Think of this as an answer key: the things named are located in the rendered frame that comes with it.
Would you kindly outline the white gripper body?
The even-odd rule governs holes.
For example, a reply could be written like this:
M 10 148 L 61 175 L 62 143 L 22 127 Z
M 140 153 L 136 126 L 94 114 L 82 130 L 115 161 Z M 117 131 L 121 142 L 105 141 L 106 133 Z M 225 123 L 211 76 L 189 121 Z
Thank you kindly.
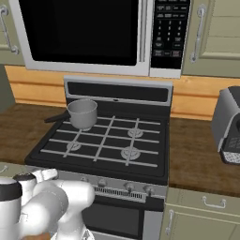
M 58 178 L 58 171 L 56 169 L 37 170 L 33 171 L 32 174 L 34 175 L 32 182 L 35 184 Z

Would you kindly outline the black and silver stove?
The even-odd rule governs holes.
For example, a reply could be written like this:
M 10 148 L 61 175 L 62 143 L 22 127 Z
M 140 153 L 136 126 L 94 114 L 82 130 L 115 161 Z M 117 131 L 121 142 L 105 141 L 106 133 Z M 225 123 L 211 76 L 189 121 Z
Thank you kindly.
M 55 168 L 62 180 L 93 187 L 126 190 L 165 201 L 169 180 L 169 120 L 173 97 L 171 82 L 117 80 L 66 76 L 67 101 L 92 99 L 97 122 L 78 130 L 68 120 L 56 122 L 25 159 L 33 170 Z M 147 195 L 145 186 L 153 186 Z

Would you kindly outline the green drawer front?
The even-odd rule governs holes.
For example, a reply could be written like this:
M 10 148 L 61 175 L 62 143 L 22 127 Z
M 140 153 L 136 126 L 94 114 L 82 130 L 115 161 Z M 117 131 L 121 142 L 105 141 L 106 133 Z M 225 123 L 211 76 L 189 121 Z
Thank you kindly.
M 0 173 L 1 177 L 13 177 L 16 174 L 23 174 L 28 173 L 28 170 L 24 165 L 21 164 L 13 164 L 8 162 L 1 162 L 0 161 L 0 171 L 3 169 L 3 167 L 7 165 L 8 169 L 5 172 Z
M 220 204 L 220 201 L 225 199 L 226 208 L 217 209 L 205 206 L 202 201 L 203 196 L 206 196 L 207 202 L 212 204 Z M 170 187 L 166 204 L 175 207 L 175 211 L 179 213 L 224 220 L 240 225 L 240 198 Z

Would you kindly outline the black oven door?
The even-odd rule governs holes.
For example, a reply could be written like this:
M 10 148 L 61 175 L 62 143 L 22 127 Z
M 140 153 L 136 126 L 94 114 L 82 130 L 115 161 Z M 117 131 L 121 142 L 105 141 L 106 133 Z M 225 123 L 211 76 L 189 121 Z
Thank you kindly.
M 159 240 L 163 211 L 162 199 L 134 202 L 96 196 L 82 218 L 95 240 Z

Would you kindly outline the grey-green cabinet side panel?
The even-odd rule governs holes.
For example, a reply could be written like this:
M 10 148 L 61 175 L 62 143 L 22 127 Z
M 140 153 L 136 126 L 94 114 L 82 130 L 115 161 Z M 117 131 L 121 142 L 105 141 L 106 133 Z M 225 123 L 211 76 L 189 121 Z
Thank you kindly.
M 0 65 L 0 113 L 5 112 L 15 104 L 15 97 L 3 65 Z

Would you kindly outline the green cupboard door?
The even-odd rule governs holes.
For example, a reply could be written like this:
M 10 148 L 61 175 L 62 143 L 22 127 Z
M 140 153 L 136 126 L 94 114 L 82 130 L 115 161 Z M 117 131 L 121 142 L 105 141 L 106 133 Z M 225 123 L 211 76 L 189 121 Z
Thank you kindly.
M 6 5 L 8 9 L 8 15 L 5 16 L 4 19 L 7 27 L 7 32 L 10 38 L 10 42 L 12 45 L 16 45 L 19 48 L 20 53 L 15 54 L 8 49 L 8 45 L 5 41 L 3 29 L 0 23 L 0 64 L 23 66 L 24 61 L 23 61 L 22 50 L 18 40 L 18 36 L 17 36 L 17 32 L 16 32 L 16 28 L 15 28 L 15 24 L 13 21 L 8 0 L 0 0 L 0 6 L 2 5 Z
M 206 5 L 198 59 L 191 63 L 200 22 L 197 10 Z M 191 0 L 184 75 L 240 78 L 240 0 Z
M 174 211 L 169 235 L 165 229 L 169 222 L 169 210 Z M 240 225 L 224 220 L 200 217 L 175 211 L 165 206 L 159 240 L 240 240 Z

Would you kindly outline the silver microwave oven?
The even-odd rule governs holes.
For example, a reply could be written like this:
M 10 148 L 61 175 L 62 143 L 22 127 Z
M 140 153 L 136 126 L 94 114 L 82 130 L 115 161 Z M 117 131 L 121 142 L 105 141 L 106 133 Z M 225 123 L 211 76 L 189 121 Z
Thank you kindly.
M 190 0 L 8 0 L 28 69 L 178 78 Z

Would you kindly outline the grey coffee machine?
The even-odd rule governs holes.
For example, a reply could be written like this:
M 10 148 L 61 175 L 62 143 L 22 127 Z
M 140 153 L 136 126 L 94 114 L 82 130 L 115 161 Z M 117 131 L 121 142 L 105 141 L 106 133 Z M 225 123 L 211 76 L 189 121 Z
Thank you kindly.
M 240 165 L 240 85 L 219 91 L 211 129 L 222 161 Z

